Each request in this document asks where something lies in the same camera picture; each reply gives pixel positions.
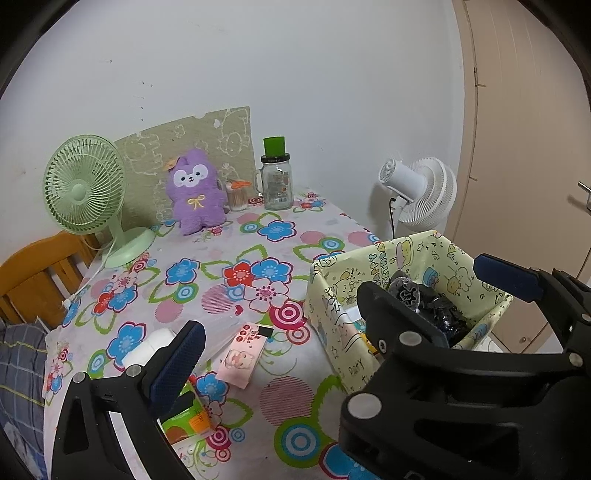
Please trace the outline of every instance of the blue plaid fabric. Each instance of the blue plaid fabric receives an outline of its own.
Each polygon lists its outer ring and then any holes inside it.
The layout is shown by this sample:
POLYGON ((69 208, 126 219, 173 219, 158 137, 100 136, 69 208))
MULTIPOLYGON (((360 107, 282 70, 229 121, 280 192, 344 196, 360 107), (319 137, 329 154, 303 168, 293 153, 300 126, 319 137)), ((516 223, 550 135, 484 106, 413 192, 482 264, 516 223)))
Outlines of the blue plaid fabric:
POLYGON ((47 478, 43 457, 45 331, 0 320, 0 424, 36 478, 47 478))

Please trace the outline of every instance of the floral tablecloth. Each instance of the floral tablecloth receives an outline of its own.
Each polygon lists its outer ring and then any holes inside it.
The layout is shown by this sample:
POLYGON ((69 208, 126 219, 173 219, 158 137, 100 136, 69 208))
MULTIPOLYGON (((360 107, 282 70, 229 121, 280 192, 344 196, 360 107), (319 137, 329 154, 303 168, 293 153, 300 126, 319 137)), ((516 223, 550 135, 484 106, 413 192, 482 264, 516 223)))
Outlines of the floral tablecloth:
MULTIPOLYGON (((175 445, 196 478, 374 479, 337 445, 345 392, 302 305, 315 259, 370 245, 375 235, 312 192, 290 210, 268 212, 255 203, 191 236, 173 220, 154 230, 147 252, 100 272, 47 336, 48 471, 73 374, 120 375, 125 354, 153 330, 179 331, 196 319, 208 338, 225 326, 231 336, 237 322, 275 329, 246 389, 215 378, 221 352, 191 376, 216 428, 206 440, 175 445)), ((135 477, 148 478, 122 421, 113 422, 135 477)))

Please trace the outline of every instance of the door handle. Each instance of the door handle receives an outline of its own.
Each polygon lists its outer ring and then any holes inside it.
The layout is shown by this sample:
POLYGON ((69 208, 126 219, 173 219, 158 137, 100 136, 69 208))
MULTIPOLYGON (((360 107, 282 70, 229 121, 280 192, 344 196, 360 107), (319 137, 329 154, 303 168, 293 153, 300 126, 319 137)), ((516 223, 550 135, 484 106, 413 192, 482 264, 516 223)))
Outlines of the door handle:
POLYGON ((578 183, 579 188, 587 192, 587 210, 591 212, 591 188, 587 187, 582 181, 578 183))

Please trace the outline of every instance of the white wall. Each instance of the white wall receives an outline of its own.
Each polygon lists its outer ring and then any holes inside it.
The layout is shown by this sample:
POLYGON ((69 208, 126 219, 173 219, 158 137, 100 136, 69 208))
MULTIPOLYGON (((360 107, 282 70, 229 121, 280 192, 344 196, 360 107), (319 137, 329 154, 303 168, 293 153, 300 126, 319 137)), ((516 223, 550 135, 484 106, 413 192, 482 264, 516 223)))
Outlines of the white wall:
POLYGON ((462 55, 450 0, 81 0, 0 99, 0 261, 57 232, 41 177, 68 137, 112 140, 249 105, 285 135, 298 184, 380 236, 379 166, 435 155, 457 169, 462 55))

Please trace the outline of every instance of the white desk fan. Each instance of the white desk fan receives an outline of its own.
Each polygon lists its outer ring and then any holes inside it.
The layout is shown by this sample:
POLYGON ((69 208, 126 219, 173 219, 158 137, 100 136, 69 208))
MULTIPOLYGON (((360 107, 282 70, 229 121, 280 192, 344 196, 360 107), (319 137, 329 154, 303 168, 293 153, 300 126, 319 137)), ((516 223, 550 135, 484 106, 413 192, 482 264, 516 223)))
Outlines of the white desk fan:
POLYGON ((398 195, 390 207, 394 235, 398 222, 413 232, 434 228, 446 217, 456 200, 456 176, 434 157, 421 158, 410 166, 401 160, 390 159, 378 178, 398 195))

